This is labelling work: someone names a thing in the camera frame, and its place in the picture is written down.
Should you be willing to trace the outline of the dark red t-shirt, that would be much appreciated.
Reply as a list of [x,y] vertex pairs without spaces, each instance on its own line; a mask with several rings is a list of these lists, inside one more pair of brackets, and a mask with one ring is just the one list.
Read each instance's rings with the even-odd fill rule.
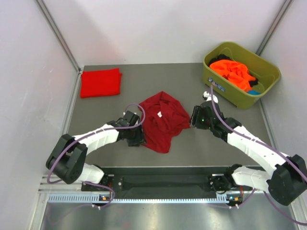
[[142,124],[146,144],[155,152],[170,151],[172,138],[190,128],[190,116],[181,103],[166,92],[159,92],[140,103],[145,111]]

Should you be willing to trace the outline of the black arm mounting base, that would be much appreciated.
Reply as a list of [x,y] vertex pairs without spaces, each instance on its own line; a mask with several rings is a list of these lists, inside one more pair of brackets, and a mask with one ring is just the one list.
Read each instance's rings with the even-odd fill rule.
[[103,185],[117,199],[215,198],[219,193],[240,189],[227,185],[225,166],[104,167]]

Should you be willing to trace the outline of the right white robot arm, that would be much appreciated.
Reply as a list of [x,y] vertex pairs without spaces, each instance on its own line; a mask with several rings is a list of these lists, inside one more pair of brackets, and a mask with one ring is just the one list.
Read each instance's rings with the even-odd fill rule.
[[218,103],[205,101],[193,108],[191,127],[209,130],[227,144],[239,149],[258,163],[254,170],[239,164],[229,167],[224,184],[234,190],[248,186],[269,193],[279,204],[287,206],[307,189],[307,167],[299,155],[292,157],[279,152],[251,134],[240,122],[224,117]]

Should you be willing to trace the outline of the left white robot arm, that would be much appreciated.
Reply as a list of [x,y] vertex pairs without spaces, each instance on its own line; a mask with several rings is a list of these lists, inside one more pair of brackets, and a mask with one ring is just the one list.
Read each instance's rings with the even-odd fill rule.
[[129,147],[146,142],[141,119],[131,111],[86,134],[62,135],[46,161],[46,168],[66,184],[90,182],[98,190],[104,190],[109,183],[108,177],[100,167],[85,163],[86,157],[105,145],[124,139]]

